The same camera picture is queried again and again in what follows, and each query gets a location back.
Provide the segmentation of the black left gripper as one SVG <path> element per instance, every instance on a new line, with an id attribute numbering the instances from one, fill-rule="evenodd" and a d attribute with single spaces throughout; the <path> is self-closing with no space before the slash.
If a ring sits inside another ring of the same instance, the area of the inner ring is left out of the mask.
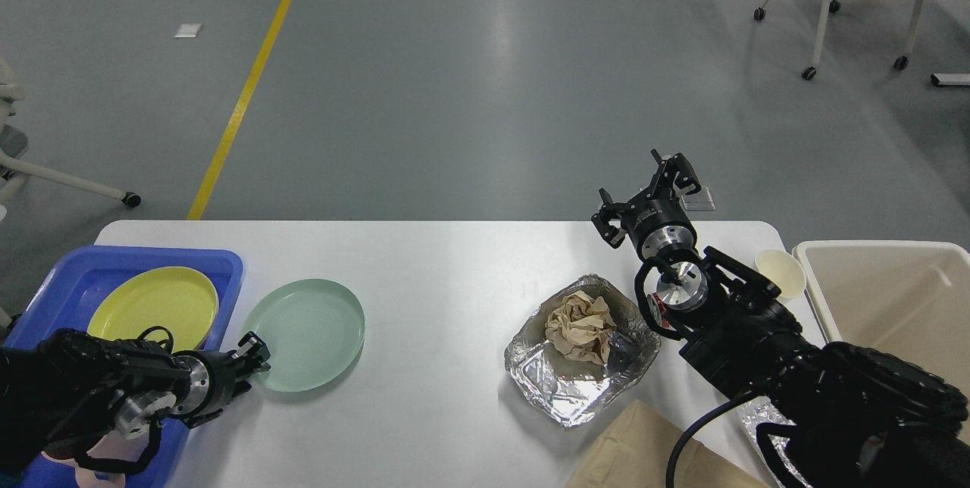
<path id="1" fill-rule="evenodd" d="M 183 351 L 174 363 L 186 368 L 187 380 L 177 384 L 173 417 L 187 429 L 216 419 L 223 408 L 249 390 L 238 390 L 242 377 L 267 373 L 271 369 L 269 346 L 253 330 L 240 337 L 233 351 Z"/>

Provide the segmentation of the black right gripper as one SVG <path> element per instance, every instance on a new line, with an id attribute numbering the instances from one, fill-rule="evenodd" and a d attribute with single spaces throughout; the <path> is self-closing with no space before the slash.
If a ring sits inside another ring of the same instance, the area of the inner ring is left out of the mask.
<path id="1" fill-rule="evenodd" d="M 606 188 L 599 188 L 602 204 L 591 216 L 603 242 L 619 249 L 629 236 L 641 260 L 696 249 L 696 229 L 677 201 L 702 191 L 693 165 L 682 153 L 665 157 L 652 149 L 650 154 L 657 170 L 646 188 L 646 201 L 640 205 L 616 202 Z"/>

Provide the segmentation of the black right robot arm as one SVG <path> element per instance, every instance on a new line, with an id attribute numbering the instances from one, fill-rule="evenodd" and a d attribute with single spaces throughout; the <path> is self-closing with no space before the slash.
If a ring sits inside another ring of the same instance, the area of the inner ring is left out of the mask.
<path id="1" fill-rule="evenodd" d="M 804 339 L 775 282 L 713 246 L 697 247 L 683 197 L 703 187 L 689 160 L 652 157 L 648 186 L 623 202 L 599 189 L 591 219 L 613 249 L 634 244 L 635 302 L 646 325 L 682 342 L 683 360 L 727 398 L 674 444 L 665 485 L 675 485 L 696 433 L 766 397 L 786 422 L 756 425 L 756 446 L 784 487 L 966 487 L 966 395 L 894 355 Z"/>

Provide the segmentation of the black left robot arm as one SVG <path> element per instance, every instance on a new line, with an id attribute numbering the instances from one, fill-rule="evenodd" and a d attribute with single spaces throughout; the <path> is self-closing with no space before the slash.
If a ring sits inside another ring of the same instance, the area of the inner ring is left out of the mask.
<path id="1" fill-rule="evenodd" d="M 169 330 L 150 339 L 160 330 L 109 340 L 61 328 L 34 349 L 3 349 L 2 485 L 20 482 L 45 451 L 97 473 L 142 473 L 166 419 L 208 423 L 271 368 L 270 347 L 254 332 L 231 351 L 177 351 Z"/>

